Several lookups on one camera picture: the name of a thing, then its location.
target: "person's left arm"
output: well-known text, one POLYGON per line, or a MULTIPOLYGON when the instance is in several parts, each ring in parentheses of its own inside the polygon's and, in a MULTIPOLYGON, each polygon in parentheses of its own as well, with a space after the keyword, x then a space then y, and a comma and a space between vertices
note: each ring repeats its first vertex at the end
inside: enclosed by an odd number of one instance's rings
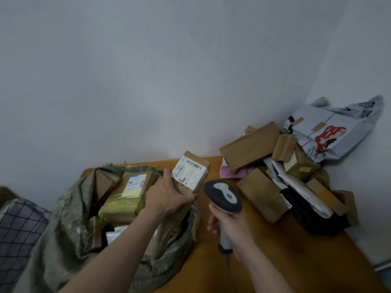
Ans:
POLYGON ((159 224, 196 198, 196 194, 179 194, 172 184, 170 170, 164 169, 164 177, 149 188, 145 208, 137 218, 59 292, 127 292, 159 224))

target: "pink package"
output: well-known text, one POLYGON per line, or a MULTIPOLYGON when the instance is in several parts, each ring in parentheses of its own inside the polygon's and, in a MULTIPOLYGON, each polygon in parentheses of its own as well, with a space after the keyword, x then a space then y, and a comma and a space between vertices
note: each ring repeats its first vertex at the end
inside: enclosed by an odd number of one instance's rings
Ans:
POLYGON ((236 174, 233 174, 230 167, 228 166, 225 158, 222 159, 222 164, 220 166, 220 178, 221 179, 242 179, 250 174, 254 170, 254 167, 247 167, 241 169, 236 174))

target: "person's right arm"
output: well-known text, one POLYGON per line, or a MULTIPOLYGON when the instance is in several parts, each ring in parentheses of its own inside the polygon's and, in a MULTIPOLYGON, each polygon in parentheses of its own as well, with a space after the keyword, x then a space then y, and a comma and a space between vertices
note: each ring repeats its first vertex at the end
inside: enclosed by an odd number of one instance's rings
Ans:
POLYGON ((252 237, 245 212, 233 217, 209 204, 212 215, 209 219, 208 231, 220 233, 220 225, 230 242, 236 258, 246 267, 257 293, 293 293, 280 272, 257 247, 252 237))

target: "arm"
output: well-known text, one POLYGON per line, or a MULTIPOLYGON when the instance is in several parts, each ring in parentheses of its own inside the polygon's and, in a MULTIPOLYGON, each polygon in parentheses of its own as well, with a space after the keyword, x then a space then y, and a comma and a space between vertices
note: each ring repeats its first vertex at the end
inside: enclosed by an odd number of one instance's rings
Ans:
POLYGON ((219 234, 220 225, 223 226, 236 258, 246 267, 257 293, 293 293, 284 277, 255 244, 245 212, 231 217, 212 203, 209 208, 212 215, 208 230, 219 234))
POLYGON ((148 190, 145 208, 137 218, 60 292, 127 292, 156 228, 166 216, 196 198, 196 194, 176 192, 170 170, 164 169, 164 177, 148 190))

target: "orange table top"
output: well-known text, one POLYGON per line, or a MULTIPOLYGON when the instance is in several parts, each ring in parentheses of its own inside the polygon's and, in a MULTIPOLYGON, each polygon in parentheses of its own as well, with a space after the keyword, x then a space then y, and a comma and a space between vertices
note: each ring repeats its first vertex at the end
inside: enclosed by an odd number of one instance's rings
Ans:
MULTIPOLYGON (((212 168, 206 181, 219 178, 222 157, 206 157, 212 168)), ((178 160, 132 163, 173 169, 178 160)), ((82 176, 93 171, 86 169, 82 176)), ((238 180, 227 179, 230 184, 238 180)), ((388 290, 370 263, 345 232, 335 237, 311 236, 287 212, 275 224, 264 217, 241 195, 255 241, 296 293, 299 292, 384 292, 388 290)), ((199 193, 201 221, 181 271, 155 292, 234 292, 219 254, 219 237, 206 230, 210 211, 203 190, 199 193)), ((238 293, 255 292, 246 270, 234 256, 231 271, 238 293)))

